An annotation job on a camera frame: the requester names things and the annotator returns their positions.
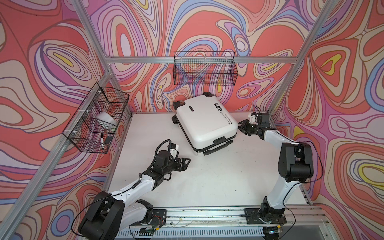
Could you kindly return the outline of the black and white suitcase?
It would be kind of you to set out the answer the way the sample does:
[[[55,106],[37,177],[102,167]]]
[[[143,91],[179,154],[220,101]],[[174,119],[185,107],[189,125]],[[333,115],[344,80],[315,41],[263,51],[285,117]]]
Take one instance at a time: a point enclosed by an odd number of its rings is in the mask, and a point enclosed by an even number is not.
[[[173,102],[174,124],[180,126],[197,156],[207,156],[234,142],[238,122],[210,92]]]

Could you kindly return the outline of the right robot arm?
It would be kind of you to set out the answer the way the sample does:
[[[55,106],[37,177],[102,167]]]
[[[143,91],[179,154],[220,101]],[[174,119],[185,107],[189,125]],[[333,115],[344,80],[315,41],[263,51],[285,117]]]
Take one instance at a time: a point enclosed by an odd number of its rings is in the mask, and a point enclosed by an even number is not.
[[[286,203],[299,185],[314,174],[312,148],[309,144],[296,142],[271,126],[268,113],[251,113],[249,118],[238,123],[238,130],[247,136],[257,135],[280,151],[278,160],[279,178],[273,190],[263,199],[256,214],[260,221],[269,224],[283,217]]]

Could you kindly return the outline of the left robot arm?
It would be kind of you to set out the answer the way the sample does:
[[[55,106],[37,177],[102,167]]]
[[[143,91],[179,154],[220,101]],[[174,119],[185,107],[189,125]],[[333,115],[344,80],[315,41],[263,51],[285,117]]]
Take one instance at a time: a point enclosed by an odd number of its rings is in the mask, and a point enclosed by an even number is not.
[[[191,159],[179,158],[177,150],[161,150],[139,178],[126,187],[96,195],[86,206],[85,216],[78,226],[78,233],[88,240],[113,240],[118,232],[135,223],[153,224],[153,205],[142,196],[156,189],[165,176],[186,171]]]

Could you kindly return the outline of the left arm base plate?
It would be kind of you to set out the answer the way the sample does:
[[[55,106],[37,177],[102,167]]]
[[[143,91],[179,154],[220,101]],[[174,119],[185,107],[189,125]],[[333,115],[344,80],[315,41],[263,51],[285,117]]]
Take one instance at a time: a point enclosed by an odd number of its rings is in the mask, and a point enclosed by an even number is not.
[[[144,218],[141,221],[131,223],[129,226],[152,226],[161,227],[166,224],[167,220],[167,210],[166,209],[154,209],[149,210]]]

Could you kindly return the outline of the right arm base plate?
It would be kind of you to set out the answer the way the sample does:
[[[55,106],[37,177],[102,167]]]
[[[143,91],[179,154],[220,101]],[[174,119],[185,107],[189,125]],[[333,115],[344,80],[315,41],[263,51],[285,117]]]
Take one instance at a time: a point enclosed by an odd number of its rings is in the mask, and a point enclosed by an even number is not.
[[[267,224],[267,225],[284,225],[287,223],[284,211],[285,209],[260,209],[246,208],[244,209],[242,218],[246,218],[247,224]]]

